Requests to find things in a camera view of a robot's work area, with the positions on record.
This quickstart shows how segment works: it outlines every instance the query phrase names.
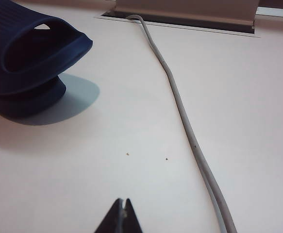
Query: gray cable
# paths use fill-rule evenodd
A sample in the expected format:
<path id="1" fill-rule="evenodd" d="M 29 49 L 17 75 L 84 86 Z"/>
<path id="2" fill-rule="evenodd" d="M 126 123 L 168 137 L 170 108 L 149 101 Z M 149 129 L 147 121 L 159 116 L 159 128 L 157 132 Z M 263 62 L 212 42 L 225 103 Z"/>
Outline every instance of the gray cable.
<path id="1" fill-rule="evenodd" d="M 217 182 L 214 178 L 214 175 L 211 172 L 211 170 L 210 170 L 210 168 L 209 168 L 209 166 L 206 162 L 206 159 L 205 159 L 205 157 L 204 157 L 204 155 L 203 155 L 203 153 L 200 149 L 200 146 L 199 146 L 199 144 L 196 140 L 196 137 L 195 137 L 194 132 L 192 130 L 190 121 L 189 121 L 188 116 L 185 112 L 185 109 L 184 109 L 179 91 L 177 89 L 174 77 L 173 77 L 168 65 L 166 64 L 166 62 L 165 62 L 164 58 L 162 57 L 160 51 L 158 50 L 155 43 L 153 42 L 151 35 L 148 31 L 148 28 L 147 28 L 144 20 L 142 19 L 142 17 L 139 16 L 139 15 L 131 15 L 131 16 L 128 16 L 126 18 L 127 19 L 139 19 L 140 20 L 140 22 L 141 22 L 141 24 L 142 24 L 142 26 L 145 30 L 145 33 L 147 35 L 147 38 L 150 42 L 151 48 L 152 48 L 153 52 L 155 53 L 156 57 L 160 61 L 161 65 L 163 66 L 163 68 L 164 68 L 164 70 L 167 74 L 167 77 L 168 77 L 172 92 L 174 94 L 175 101 L 176 101 L 176 104 L 177 104 L 177 107 L 178 107 L 178 110 L 179 110 L 179 114 L 180 114 L 184 129 L 185 129 L 186 136 L 187 136 L 188 141 L 190 143 L 193 155 L 195 157 L 195 160 L 196 160 L 196 162 L 199 166 L 201 173 L 204 173 L 205 183 L 206 182 L 209 183 L 209 186 L 210 186 L 210 188 L 211 188 L 211 190 L 212 190 L 212 192 L 215 196 L 215 199 L 217 201 L 217 204 L 218 204 L 218 207 L 219 207 L 219 210 L 220 210 L 220 213 L 221 213 L 224 225 L 225 225 L 225 229 L 226 229 L 227 233 L 237 233 L 233 219 L 232 219 L 232 216 L 231 216 L 231 213 L 230 213 L 229 208 L 228 208 L 228 205 L 225 202 L 225 199 L 222 195 L 222 192 L 221 192 L 221 190 L 220 190 L 220 188 L 219 188 L 219 186 L 218 186 L 218 184 L 217 184 Z"/>

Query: navy blue silicone holder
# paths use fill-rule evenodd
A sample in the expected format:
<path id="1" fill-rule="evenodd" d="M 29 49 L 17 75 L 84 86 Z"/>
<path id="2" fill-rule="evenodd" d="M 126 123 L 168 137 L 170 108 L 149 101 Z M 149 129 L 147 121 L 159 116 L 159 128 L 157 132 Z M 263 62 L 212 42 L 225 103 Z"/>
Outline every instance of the navy blue silicone holder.
<path id="1" fill-rule="evenodd" d="M 35 29 L 41 24 L 49 29 Z M 60 18 L 32 11 L 9 0 L 0 0 L 0 112 L 22 116 L 52 105 L 66 89 L 57 75 L 76 63 L 92 45 L 93 41 L 84 33 Z M 45 101 L 43 84 L 48 82 L 52 83 L 54 93 L 52 85 L 44 86 L 48 87 L 49 96 L 54 96 L 47 99 L 47 104 L 38 106 L 39 91 L 41 101 Z M 32 104 L 28 95 L 22 95 L 31 90 L 35 92 Z M 15 101 L 15 96 L 19 101 L 23 100 L 22 104 L 15 105 L 14 102 L 14 107 L 9 106 L 9 99 Z M 31 110 L 22 114 L 26 108 Z"/>

